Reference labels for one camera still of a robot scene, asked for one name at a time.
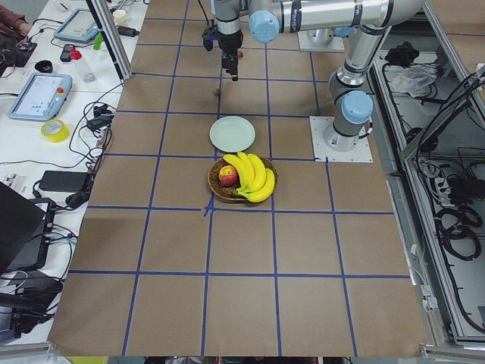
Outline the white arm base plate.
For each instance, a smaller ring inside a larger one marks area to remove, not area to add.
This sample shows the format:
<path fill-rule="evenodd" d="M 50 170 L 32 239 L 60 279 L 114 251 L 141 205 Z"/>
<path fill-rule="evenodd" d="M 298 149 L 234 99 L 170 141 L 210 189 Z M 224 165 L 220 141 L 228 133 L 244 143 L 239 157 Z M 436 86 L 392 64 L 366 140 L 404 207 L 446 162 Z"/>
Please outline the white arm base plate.
<path fill-rule="evenodd" d="M 335 36 L 331 29 L 301 31 L 298 32 L 298 38 L 301 51 L 332 53 L 345 51 L 342 38 Z"/>
<path fill-rule="evenodd" d="M 333 127 L 334 117 L 311 116 L 311 140 L 316 162 L 372 163 L 368 138 L 362 138 L 362 127 L 358 136 L 342 136 Z"/>

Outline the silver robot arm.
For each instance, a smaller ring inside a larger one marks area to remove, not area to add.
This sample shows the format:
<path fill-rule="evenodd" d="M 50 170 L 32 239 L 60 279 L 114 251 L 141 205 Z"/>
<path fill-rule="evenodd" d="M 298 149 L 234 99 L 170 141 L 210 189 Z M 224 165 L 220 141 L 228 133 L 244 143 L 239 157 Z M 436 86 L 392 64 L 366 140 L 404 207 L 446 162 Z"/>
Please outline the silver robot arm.
<path fill-rule="evenodd" d="M 206 50 L 217 42 L 221 64 L 232 80 L 238 79 L 238 51 L 243 43 L 240 18 L 260 43 L 281 33 L 349 27 L 354 30 L 345 63 L 330 79 L 336 115 L 323 133 L 324 142 L 337 152 L 355 148 L 359 133 L 371 117 L 374 104 L 361 91 L 390 28 L 415 15 L 422 1 L 213 1 L 214 19 L 202 33 Z"/>

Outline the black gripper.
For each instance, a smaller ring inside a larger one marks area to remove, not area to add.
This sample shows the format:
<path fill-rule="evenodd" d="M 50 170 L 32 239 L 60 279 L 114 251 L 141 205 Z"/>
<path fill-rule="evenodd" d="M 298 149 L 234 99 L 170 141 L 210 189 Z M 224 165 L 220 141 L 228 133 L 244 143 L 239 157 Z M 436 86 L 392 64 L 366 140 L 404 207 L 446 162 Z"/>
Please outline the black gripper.
<path fill-rule="evenodd" d="M 221 64 L 226 72 L 229 72 L 232 81 L 239 79 L 238 74 L 238 51 L 243 43 L 241 30 L 233 34 L 217 33 L 218 44 L 221 49 Z"/>

